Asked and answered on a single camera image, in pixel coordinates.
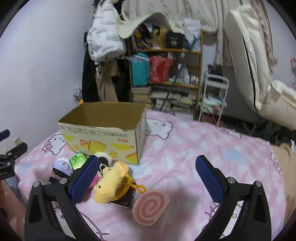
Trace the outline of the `pink swirl roll plush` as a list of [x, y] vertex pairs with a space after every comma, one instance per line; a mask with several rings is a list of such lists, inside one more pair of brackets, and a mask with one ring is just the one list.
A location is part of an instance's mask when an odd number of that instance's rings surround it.
[[152, 226], [170, 203], [170, 195], [162, 190], [148, 190], [142, 194], [132, 207], [134, 220], [142, 226]]

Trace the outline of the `yellow dog plush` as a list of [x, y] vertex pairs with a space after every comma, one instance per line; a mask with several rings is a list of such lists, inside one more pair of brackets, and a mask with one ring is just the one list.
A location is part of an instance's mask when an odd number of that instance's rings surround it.
[[96, 192], [94, 195], [95, 202], [106, 204], [117, 201], [124, 197], [130, 189], [144, 194], [147, 191], [146, 187], [133, 183], [129, 170], [129, 166], [123, 162], [115, 162], [112, 167], [103, 168], [102, 177], [93, 187]]

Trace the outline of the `wooden bookshelf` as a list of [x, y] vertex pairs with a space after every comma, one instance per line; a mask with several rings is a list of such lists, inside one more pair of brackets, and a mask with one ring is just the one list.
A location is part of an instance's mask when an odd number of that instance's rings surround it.
[[203, 57], [203, 31], [188, 39], [166, 28], [138, 27], [126, 40], [131, 101], [196, 120]]

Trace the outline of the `wall socket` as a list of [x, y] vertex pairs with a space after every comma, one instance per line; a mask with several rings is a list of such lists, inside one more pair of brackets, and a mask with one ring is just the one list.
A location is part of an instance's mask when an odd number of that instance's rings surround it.
[[14, 139], [14, 144], [16, 146], [20, 145], [21, 143], [22, 143], [22, 141], [21, 141], [20, 137], [17, 137], [17, 138]]

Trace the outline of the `teal bag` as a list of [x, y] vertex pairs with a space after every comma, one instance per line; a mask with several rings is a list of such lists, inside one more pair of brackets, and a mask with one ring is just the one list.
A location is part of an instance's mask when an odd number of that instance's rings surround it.
[[137, 52], [130, 57], [132, 71], [132, 84], [134, 87], [146, 86], [151, 73], [151, 63], [149, 57], [141, 52]]

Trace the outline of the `white rolling cart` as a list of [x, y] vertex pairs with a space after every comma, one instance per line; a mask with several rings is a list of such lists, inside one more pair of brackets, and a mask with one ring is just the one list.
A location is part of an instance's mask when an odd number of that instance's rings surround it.
[[227, 107], [229, 80], [226, 77], [205, 74], [199, 99], [198, 121], [222, 126], [221, 117]]

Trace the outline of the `white puffer jacket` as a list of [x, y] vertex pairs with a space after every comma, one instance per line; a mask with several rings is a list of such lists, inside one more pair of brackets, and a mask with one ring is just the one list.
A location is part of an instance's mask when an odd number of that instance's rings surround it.
[[119, 15], [112, 1], [99, 1], [86, 36], [88, 52], [95, 64], [109, 62], [126, 53], [125, 41], [117, 31], [118, 19]]

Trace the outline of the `stack of books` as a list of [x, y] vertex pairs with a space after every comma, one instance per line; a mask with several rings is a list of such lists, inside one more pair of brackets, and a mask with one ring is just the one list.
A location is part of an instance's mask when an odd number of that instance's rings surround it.
[[145, 87], [132, 87], [132, 101], [134, 103], [143, 103], [148, 109], [154, 107], [154, 101], [150, 98], [152, 88], [150, 86]]

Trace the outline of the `pink plush toy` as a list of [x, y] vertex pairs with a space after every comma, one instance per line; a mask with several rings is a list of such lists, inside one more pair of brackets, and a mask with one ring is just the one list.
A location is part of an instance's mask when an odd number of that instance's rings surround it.
[[102, 177], [102, 173], [100, 171], [98, 171], [94, 177], [94, 179], [92, 180], [89, 188], [93, 188], [98, 182], [99, 180], [101, 179]]

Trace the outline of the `cardboard box with yellow print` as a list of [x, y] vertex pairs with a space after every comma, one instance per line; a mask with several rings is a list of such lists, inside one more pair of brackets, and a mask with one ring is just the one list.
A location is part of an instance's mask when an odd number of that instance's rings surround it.
[[63, 116], [58, 126], [73, 152], [101, 152], [113, 160], [138, 165], [147, 136], [142, 103], [83, 103]]

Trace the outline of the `purple haired doll plush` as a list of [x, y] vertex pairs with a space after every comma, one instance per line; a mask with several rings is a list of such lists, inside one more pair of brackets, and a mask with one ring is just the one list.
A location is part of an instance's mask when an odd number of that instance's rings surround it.
[[51, 184], [57, 183], [62, 178], [68, 178], [73, 174], [73, 168], [66, 157], [59, 157], [51, 163], [52, 175], [49, 178]]

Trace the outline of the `green tissue pack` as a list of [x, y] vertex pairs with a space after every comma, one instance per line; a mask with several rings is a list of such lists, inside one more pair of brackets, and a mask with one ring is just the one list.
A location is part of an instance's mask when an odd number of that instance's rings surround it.
[[86, 162], [87, 157], [83, 152], [75, 154], [72, 158], [69, 159], [69, 163], [72, 166], [73, 170], [79, 169]]

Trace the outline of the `black white fluffy plush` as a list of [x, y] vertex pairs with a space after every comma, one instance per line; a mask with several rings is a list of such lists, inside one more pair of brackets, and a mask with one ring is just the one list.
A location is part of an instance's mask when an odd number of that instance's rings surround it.
[[113, 166], [114, 161], [109, 154], [105, 152], [96, 152], [94, 155], [99, 159], [100, 164], [104, 164], [108, 167]]

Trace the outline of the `pink hello kitty bedsheet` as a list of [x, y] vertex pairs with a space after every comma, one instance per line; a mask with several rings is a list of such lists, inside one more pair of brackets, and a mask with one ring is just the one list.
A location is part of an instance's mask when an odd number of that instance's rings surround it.
[[152, 226], [139, 225], [132, 211], [99, 204], [93, 192], [78, 210], [101, 240], [194, 240], [218, 209], [195, 169], [204, 155], [225, 176], [238, 182], [262, 182], [271, 216], [271, 236], [284, 226], [285, 185], [271, 144], [208, 123], [147, 111], [149, 125], [138, 165], [131, 165], [135, 182], [168, 192], [170, 203]]

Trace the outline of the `plastic snack bag on floor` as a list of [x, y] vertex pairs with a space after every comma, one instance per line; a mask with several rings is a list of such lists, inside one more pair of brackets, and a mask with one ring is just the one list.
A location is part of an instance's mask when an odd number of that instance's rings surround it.
[[78, 104], [83, 103], [82, 88], [79, 85], [77, 85], [74, 89], [71, 90], [71, 94]]

